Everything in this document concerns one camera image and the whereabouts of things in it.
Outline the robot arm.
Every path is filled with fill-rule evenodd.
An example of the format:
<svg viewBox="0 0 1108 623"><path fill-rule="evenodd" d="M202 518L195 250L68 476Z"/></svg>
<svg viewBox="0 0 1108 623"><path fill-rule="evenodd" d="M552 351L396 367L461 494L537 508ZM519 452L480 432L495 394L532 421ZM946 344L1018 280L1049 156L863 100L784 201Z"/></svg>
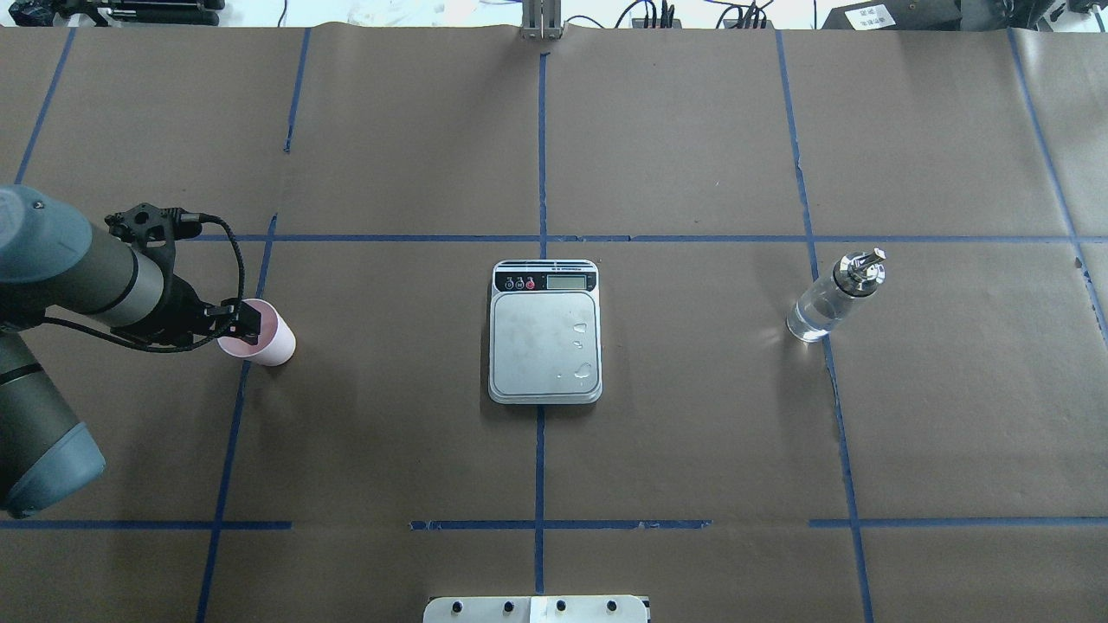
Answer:
<svg viewBox="0 0 1108 623"><path fill-rule="evenodd" d="M79 210L38 188L7 184L3 218L3 511L33 517L91 484L106 469L81 421L23 340L54 324L154 354L189 353L230 337L257 344L261 313L246 303L244 257L229 225L189 210L142 202L98 228ZM237 292L202 300L175 272L177 242L217 225L232 245Z"/></svg>

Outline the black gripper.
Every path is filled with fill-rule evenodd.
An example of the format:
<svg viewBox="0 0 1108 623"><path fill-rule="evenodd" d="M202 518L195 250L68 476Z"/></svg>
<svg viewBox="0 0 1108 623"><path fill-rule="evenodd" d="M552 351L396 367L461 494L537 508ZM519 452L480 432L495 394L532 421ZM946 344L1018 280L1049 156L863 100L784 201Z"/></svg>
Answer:
<svg viewBox="0 0 1108 623"><path fill-rule="evenodd" d="M259 344L261 314L238 314L239 307L239 299L225 299L218 305L202 302L187 280L173 275L170 292L158 307L138 321L138 343L185 347L201 336Z"/></svg>

